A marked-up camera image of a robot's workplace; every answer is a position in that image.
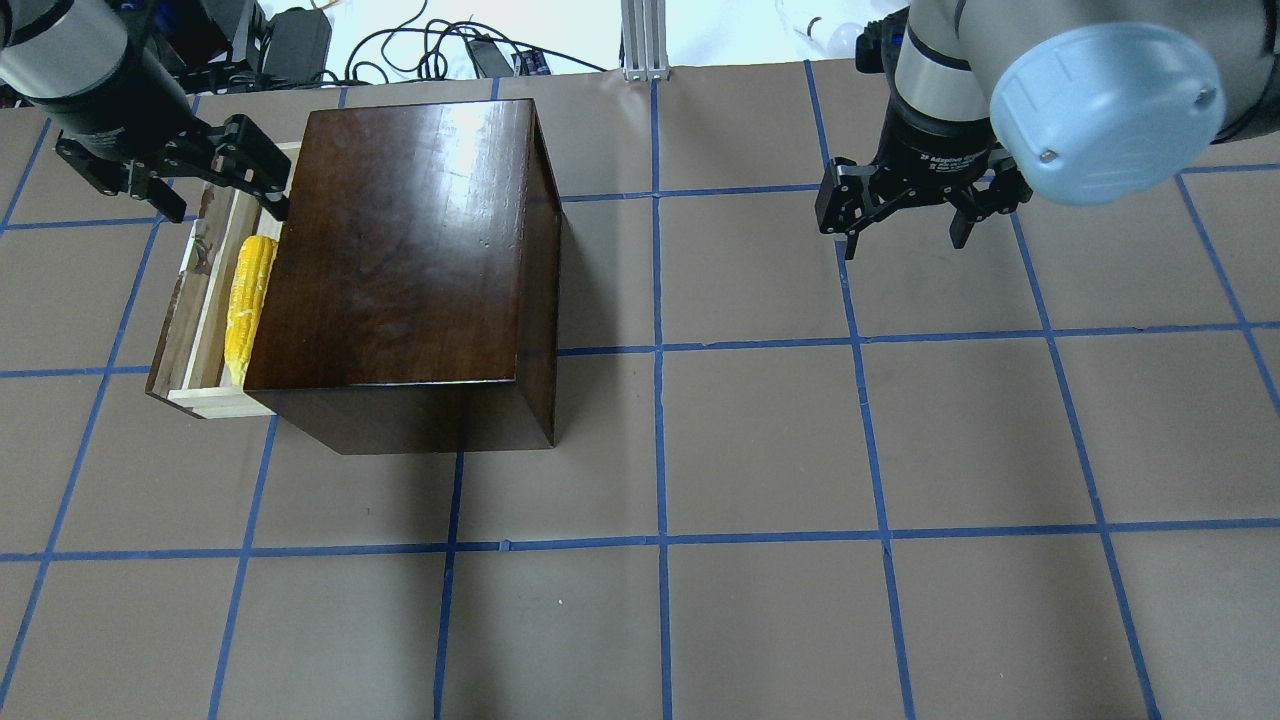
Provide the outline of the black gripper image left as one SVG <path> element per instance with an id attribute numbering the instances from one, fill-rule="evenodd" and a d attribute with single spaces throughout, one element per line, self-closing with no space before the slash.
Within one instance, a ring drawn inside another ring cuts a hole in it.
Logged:
<path id="1" fill-rule="evenodd" d="M 964 249 L 977 224 L 1012 214 L 1033 197 L 1016 161 L 997 158 L 1002 150 L 986 118 L 942 120 L 892 100 L 870 165 L 827 161 L 815 199 L 818 231 L 842 234 L 850 261 L 872 224 L 899 209 L 948 202 L 955 208 L 948 237 L 954 249 Z"/>

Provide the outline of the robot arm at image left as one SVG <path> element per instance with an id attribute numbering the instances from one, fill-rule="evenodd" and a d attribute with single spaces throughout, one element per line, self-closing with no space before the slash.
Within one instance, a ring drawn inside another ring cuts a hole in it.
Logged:
<path id="1" fill-rule="evenodd" d="M 849 258 L 897 211 L 951 206 L 961 249 L 1034 196 L 1110 204 L 1277 131 L 1275 1 L 910 1 L 852 61 L 887 101 L 874 158 L 831 158 L 815 196 Z"/>

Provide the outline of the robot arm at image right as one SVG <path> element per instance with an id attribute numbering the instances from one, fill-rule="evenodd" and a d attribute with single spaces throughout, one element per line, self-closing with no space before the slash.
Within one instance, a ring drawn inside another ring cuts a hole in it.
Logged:
<path id="1" fill-rule="evenodd" d="M 225 128 L 195 115 L 105 1 L 3 3 L 3 82 L 50 117 L 58 155 L 102 195 L 125 193 L 179 222 L 186 201 L 168 178 L 248 188 Z"/>

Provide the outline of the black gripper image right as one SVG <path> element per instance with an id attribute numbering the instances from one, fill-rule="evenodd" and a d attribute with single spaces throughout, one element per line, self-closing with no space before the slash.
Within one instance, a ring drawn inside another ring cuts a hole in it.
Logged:
<path id="1" fill-rule="evenodd" d="M 56 152 L 104 195 L 127 193 L 170 223 L 187 202 L 166 182 L 197 178 L 259 200 L 283 223 L 291 159 L 244 114 L 211 126 L 183 95 L 78 95 L 55 101 Z"/>

